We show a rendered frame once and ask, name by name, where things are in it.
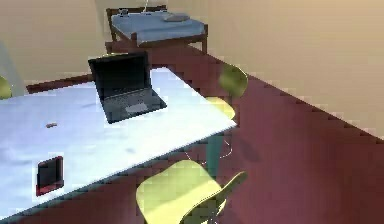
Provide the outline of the red and black phone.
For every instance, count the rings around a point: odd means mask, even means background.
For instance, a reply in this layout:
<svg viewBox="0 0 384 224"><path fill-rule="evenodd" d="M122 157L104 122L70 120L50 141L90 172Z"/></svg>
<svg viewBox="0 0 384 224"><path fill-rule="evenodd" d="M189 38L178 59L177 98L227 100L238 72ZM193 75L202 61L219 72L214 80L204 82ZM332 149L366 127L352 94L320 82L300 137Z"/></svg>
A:
<svg viewBox="0 0 384 224"><path fill-rule="evenodd" d="M64 186L63 157L57 156L38 164L36 195L42 196Z"/></svg>

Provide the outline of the grey-blue pillow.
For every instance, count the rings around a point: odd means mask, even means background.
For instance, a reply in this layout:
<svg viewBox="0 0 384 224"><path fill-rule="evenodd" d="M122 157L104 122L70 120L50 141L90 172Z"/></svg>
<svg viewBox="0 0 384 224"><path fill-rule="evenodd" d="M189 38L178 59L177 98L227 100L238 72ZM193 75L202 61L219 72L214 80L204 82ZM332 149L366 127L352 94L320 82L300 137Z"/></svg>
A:
<svg viewBox="0 0 384 224"><path fill-rule="evenodd" d="M189 20L190 16L185 13L166 13L163 16L165 22L183 22Z"/></svg>

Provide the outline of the black laptop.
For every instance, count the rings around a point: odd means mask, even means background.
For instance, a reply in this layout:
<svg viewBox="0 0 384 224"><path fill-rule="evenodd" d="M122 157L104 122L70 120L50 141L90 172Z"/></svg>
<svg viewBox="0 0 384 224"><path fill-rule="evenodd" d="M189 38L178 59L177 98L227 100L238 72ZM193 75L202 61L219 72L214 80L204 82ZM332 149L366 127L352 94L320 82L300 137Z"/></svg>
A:
<svg viewBox="0 0 384 224"><path fill-rule="evenodd" d="M153 90L145 51L88 60L109 124L166 108Z"/></svg>

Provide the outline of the wooden bed with blue sheet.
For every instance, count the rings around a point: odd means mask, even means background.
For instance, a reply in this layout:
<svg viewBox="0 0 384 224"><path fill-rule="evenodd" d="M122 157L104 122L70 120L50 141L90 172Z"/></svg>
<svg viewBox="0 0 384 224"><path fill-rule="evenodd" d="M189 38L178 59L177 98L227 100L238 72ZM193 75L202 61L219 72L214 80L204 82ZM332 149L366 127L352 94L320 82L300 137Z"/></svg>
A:
<svg viewBox="0 0 384 224"><path fill-rule="evenodd" d="M133 49L150 49L200 42L207 53L208 25L189 19L183 22L165 22L166 5L139 8L107 8L106 15L111 41L106 42L108 53L118 44Z"/></svg>

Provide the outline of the yellow-green chair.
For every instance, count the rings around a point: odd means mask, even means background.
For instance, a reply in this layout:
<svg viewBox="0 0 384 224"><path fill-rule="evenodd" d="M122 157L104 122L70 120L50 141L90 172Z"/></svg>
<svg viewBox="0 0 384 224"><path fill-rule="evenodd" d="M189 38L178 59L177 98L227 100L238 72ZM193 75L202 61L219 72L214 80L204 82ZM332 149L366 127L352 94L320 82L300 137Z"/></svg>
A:
<svg viewBox="0 0 384 224"><path fill-rule="evenodd" d="M233 104L233 99L244 95L248 87L248 75L235 65L224 64L218 83L225 91L226 96L208 96L206 100L223 112L229 119L238 122L239 109Z"/></svg>
<svg viewBox="0 0 384 224"><path fill-rule="evenodd" d="M145 224L218 224L227 198L247 177L241 171L220 186L201 164L182 160L143 181L136 202Z"/></svg>
<svg viewBox="0 0 384 224"><path fill-rule="evenodd" d="M12 90L8 81L0 75L0 100L12 97Z"/></svg>

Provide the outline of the white table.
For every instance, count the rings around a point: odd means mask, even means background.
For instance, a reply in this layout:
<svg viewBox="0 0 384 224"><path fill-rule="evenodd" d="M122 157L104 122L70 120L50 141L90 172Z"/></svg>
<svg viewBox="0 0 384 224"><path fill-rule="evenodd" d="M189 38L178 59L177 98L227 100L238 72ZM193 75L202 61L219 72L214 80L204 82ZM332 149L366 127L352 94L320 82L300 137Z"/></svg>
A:
<svg viewBox="0 0 384 224"><path fill-rule="evenodd" d="M167 68L150 72L167 107L114 124L94 83L0 100L0 224L92 189L235 122ZM36 195L42 161L62 156L64 186Z"/></svg>

